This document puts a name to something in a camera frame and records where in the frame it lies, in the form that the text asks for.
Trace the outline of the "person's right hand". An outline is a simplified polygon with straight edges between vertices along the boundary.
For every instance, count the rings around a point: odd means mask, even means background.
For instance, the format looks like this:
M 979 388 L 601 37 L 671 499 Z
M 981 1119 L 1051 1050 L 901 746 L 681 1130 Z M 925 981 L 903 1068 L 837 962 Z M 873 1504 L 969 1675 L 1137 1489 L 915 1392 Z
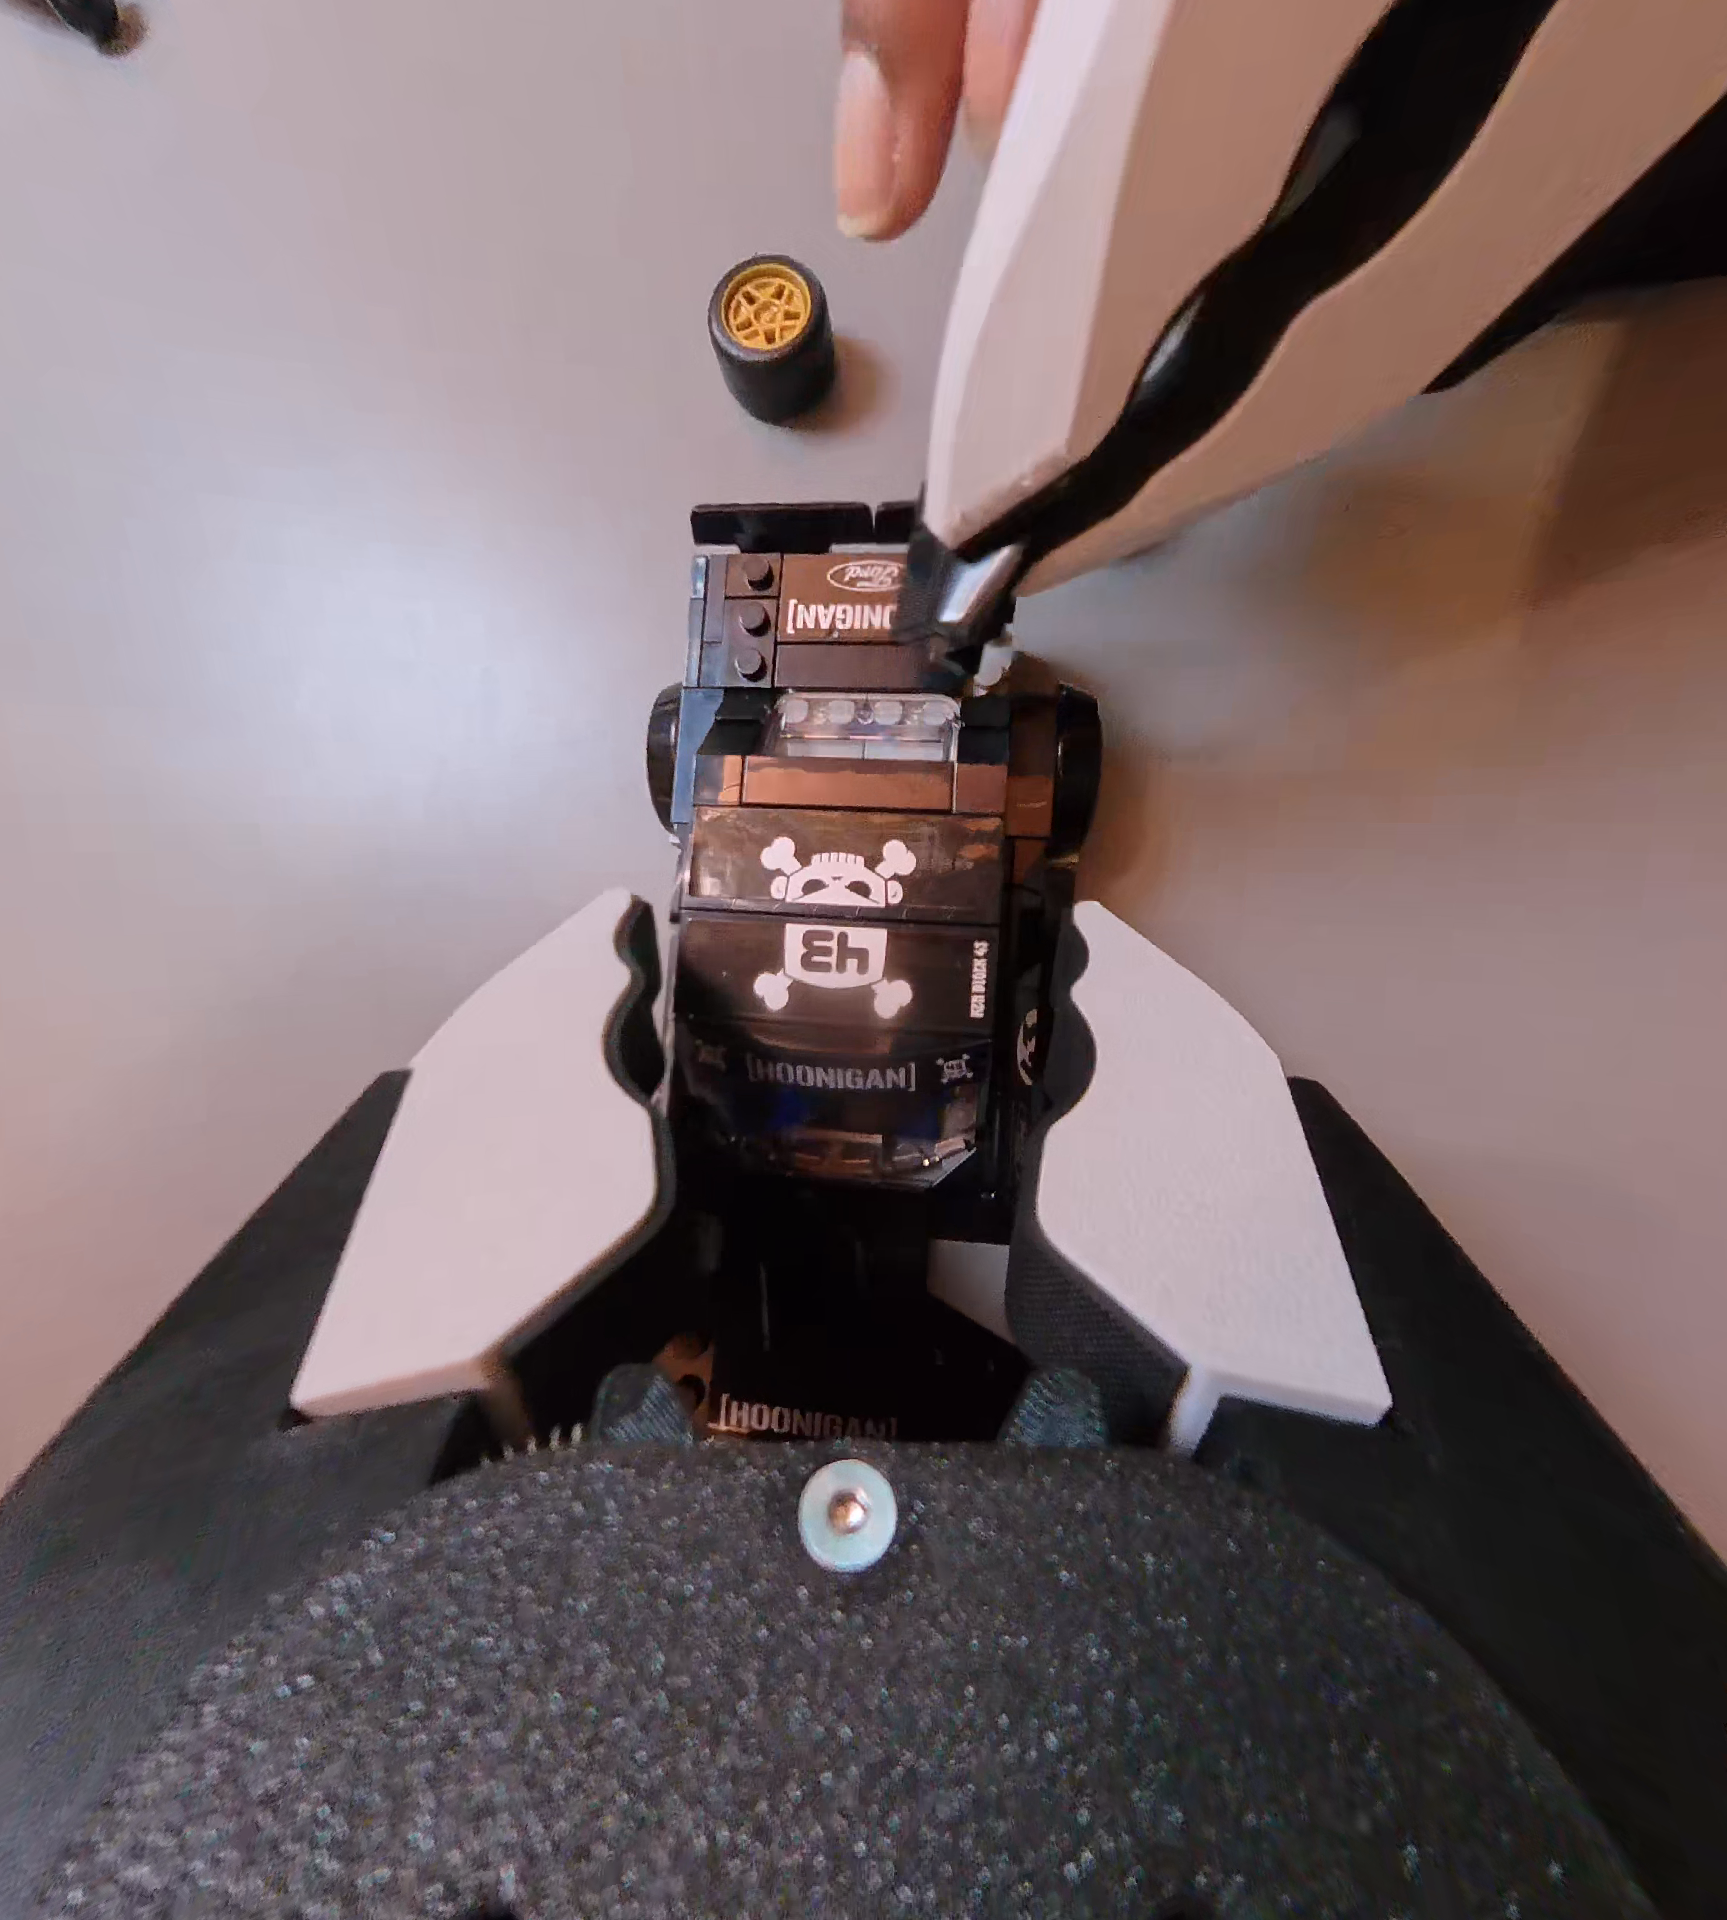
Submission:
M 865 241 L 907 231 L 931 203 L 951 140 L 997 144 L 1035 1 L 843 1 L 833 108 L 839 229 Z

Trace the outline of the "black lego car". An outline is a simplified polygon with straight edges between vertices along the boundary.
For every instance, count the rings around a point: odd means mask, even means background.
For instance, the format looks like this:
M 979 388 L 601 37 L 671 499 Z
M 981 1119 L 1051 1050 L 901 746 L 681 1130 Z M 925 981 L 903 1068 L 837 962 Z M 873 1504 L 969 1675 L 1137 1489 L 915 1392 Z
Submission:
M 691 510 L 645 774 L 677 848 L 667 1112 L 733 1441 L 989 1438 L 1049 983 L 1105 734 L 997 634 L 895 634 L 915 510 Z

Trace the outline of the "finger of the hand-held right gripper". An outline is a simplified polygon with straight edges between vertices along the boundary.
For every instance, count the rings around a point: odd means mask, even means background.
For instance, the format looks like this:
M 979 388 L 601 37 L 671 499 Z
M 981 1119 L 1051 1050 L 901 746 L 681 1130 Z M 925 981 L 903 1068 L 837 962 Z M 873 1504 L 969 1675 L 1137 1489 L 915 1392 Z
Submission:
M 1443 184 L 1295 317 L 1227 420 L 1035 564 L 1053 588 L 1419 393 L 1727 94 L 1727 1 L 1556 1 Z
M 1101 444 L 1263 225 L 1387 4 L 1041 4 L 963 255 L 923 523 L 961 555 Z

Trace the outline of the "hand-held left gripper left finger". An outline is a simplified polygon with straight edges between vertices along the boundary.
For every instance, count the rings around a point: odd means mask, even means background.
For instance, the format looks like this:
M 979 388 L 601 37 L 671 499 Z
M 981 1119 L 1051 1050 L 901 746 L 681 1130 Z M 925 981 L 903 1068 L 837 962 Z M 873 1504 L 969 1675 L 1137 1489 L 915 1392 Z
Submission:
M 667 1215 L 657 916 L 601 894 L 419 1048 L 295 1375 L 311 1419 L 479 1395 Z

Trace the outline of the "black lego wheel gold hub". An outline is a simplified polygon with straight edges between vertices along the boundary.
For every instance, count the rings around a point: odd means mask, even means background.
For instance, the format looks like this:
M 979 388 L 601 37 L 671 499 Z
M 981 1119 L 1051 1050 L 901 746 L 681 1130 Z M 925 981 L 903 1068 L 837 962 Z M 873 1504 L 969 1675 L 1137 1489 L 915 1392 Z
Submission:
M 825 287 L 783 252 L 735 261 L 711 293 L 707 327 L 725 385 L 753 420 L 799 420 L 833 388 L 837 350 Z

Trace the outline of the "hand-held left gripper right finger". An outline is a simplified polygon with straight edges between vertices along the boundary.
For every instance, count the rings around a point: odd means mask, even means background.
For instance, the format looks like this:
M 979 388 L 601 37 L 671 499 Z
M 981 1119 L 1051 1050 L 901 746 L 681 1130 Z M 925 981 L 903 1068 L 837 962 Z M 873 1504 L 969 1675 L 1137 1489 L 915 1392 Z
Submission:
M 1117 1444 L 1195 1452 L 1223 1401 L 1379 1423 L 1393 1395 L 1271 1048 L 1097 902 L 1067 918 L 1051 1008 L 1021 1354 L 1081 1375 Z

